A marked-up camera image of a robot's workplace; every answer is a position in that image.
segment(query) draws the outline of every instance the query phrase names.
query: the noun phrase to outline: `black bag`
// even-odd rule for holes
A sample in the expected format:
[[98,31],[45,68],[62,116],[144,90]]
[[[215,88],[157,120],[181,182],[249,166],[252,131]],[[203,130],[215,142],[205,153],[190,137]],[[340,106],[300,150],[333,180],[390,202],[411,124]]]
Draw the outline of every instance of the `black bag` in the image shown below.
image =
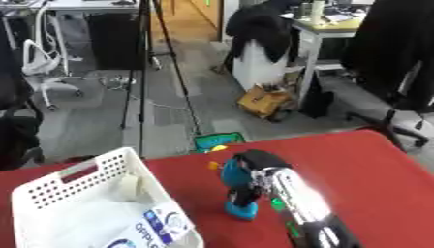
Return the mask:
[[[303,69],[301,75],[304,75],[306,69]],[[320,78],[318,72],[315,71],[312,77],[310,88],[304,97],[301,105],[301,113],[306,114],[311,118],[319,118],[328,115],[328,107],[333,103],[334,93],[327,91],[324,92],[320,85]]]

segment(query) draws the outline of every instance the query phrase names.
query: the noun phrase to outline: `bag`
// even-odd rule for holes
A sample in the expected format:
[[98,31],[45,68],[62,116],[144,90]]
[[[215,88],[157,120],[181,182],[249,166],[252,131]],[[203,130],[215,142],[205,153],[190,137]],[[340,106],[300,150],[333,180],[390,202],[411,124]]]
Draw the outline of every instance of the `bag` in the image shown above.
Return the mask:
[[290,95],[286,91],[267,92],[262,87],[255,85],[238,100],[238,105],[260,118],[267,118],[289,99]]
[[334,93],[330,91],[324,92],[320,85],[318,72],[315,71],[311,85],[304,97],[299,112],[314,119],[324,117],[328,115],[328,107],[333,103],[333,101]]

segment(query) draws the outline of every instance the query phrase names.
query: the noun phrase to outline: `desk leg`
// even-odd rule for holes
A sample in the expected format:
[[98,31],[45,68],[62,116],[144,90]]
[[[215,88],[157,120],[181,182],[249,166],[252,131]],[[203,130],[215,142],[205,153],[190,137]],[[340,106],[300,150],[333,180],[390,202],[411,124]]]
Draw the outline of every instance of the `desk leg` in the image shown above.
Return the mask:
[[313,75],[315,73],[315,66],[317,65],[318,56],[320,55],[321,43],[323,42],[323,37],[320,35],[314,35],[314,42],[309,51],[309,56],[307,59],[306,71],[304,73],[303,82],[300,85],[300,98],[298,100],[298,107],[300,108],[303,104],[304,97],[310,88]]

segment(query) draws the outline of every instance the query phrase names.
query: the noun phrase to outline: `red tablecloth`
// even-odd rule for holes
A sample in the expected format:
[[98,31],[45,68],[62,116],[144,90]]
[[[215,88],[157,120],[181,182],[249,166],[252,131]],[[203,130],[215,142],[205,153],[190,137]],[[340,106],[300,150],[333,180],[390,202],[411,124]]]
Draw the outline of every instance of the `red tablecloth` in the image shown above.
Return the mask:
[[[433,177],[370,131],[260,141],[221,152],[146,162],[195,222],[206,247],[291,247],[264,200],[253,222],[236,220],[223,211],[227,189],[206,165],[248,148],[267,150],[293,163],[325,195],[364,247],[433,247]],[[2,247],[14,247],[10,204],[14,187],[62,167],[0,173]]]

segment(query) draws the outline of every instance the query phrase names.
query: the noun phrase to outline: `basket handle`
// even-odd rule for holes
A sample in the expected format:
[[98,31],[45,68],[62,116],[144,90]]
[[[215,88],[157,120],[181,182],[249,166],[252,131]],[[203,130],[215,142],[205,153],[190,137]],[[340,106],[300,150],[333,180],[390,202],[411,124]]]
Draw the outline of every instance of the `basket handle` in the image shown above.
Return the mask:
[[96,171],[98,171],[98,166],[95,159],[91,159],[65,168],[59,171],[58,174],[62,182],[67,184]]

